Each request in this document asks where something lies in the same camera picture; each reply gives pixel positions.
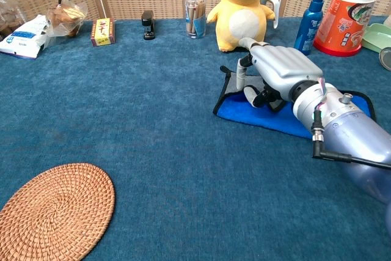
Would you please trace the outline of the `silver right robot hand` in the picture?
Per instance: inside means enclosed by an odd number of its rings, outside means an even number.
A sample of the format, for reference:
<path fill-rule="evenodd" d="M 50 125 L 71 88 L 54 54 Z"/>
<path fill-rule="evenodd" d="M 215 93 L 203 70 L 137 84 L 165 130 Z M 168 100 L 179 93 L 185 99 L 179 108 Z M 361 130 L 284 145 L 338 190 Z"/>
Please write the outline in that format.
<path fill-rule="evenodd" d="M 238 60 L 236 88 L 243 91 L 255 108 L 267 105 L 272 112 L 280 111 L 288 101 L 294 102 L 306 89 L 318 85 L 326 94 L 323 71 L 301 51 L 285 46 L 273 46 L 245 37 L 239 45 L 249 54 Z M 255 66 L 263 79 L 263 90 L 246 84 L 246 72 Z"/>

